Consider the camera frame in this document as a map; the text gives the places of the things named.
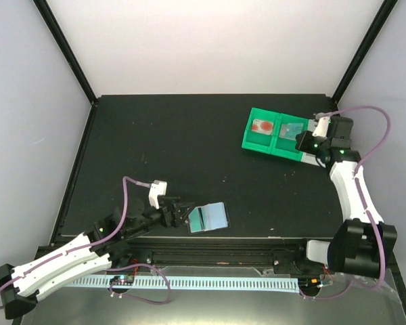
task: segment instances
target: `black mat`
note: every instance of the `black mat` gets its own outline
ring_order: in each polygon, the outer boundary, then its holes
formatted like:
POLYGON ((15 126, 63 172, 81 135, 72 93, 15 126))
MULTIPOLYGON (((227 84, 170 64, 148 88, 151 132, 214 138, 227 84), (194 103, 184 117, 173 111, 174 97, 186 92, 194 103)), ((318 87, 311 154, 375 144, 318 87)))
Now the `black mat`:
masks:
MULTIPOLYGON (((305 118, 324 95, 102 96, 62 229, 76 235, 122 209, 123 175, 168 182, 168 195, 223 201, 231 227, 191 236, 330 237, 342 215, 324 169, 241 148, 251 107, 305 118)), ((148 202, 147 190, 129 186, 148 202)), ((190 236, 186 227, 151 236, 190 236)))

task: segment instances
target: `robotic arm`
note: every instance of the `robotic arm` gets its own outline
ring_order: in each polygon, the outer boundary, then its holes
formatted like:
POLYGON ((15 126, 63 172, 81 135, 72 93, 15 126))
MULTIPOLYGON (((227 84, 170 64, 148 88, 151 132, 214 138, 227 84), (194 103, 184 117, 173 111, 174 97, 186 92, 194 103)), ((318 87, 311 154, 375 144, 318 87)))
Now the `robotic arm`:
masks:
POLYGON ((296 136, 297 150, 313 154, 325 164, 336 187, 344 220, 331 242, 307 242, 307 258, 328 265, 333 272, 378 278, 380 256, 369 215, 378 226, 385 261, 392 254, 397 231, 394 226, 384 224, 371 201, 363 167, 358 167, 361 157, 358 151, 351 150, 352 126, 350 118, 325 116, 319 119, 314 132, 296 136))
POLYGON ((39 301, 82 276, 123 266, 120 263, 130 257, 127 240, 141 236, 158 225, 177 228, 187 223, 194 203, 166 197, 166 186, 166 182, 155 181, 149 193, 151 207, 127 220, 117 234, 101 244, 92 246, 117 228, 118 222, 113 215, 98 221, 89 232, 79 234, 68 244, 40 259, 17 267, 2 265, 0 286, 14 280, 0 292, 6 319, 25 315, 39 301))

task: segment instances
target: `green tray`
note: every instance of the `green tray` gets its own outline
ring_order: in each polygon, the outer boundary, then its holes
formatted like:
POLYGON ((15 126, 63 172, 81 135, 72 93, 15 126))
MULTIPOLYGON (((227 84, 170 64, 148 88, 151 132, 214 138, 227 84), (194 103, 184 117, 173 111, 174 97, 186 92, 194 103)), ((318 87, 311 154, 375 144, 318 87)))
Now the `green tray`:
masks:
POLYGON ((309 128, 309 120, 306 118, 252 108, 244 132, 242 147, 244 149, 264 152, 265 154, 301 161, 304 153, 295 149, 296 140, 279 136, 280 131, 286 127, 288 128, 288 125, 291 124, 302 124, 302 129, 300 131, 297 130, 297 133, 306 131, 309 128), (273 133, 266 135, 251 131, 252 122, 256 118, 272 122, 273 133))

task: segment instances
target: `red circle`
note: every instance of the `red circle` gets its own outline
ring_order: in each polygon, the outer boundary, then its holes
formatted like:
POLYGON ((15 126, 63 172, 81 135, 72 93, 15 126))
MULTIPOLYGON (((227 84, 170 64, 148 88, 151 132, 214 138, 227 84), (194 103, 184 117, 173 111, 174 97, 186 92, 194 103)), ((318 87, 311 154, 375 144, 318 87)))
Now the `red circle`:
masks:
POLYGON ((267 122, 267 121, 262 122, 260 124, 260 127, 262 128, 263 131, 266 131, 266 132, 272 131, 272 128, 273 128, 272 123, 267 122))

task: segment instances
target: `white wall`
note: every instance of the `white wall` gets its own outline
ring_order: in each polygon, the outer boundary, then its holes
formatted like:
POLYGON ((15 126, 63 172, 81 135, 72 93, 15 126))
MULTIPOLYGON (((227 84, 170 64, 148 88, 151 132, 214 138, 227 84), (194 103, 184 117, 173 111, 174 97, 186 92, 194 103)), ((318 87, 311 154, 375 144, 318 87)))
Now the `white wall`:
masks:
POLYGON ((49 0, 97 95, 332 95, 382 0, 49 0))
MULTIPOLYGON (((341 108, 373 104, 392 119, 386 145, 365 164, 365 180, 384 220, 397 228, 395 253, 406 282, 406 0, 399 1, 347 89, 341 108)), ((353 145, 365 154, 379 141, 385 120, 354 112, 353 145)))
POLYGON ((89 109, 33 2, 0 0, 0 265, 47 244, 89 109))

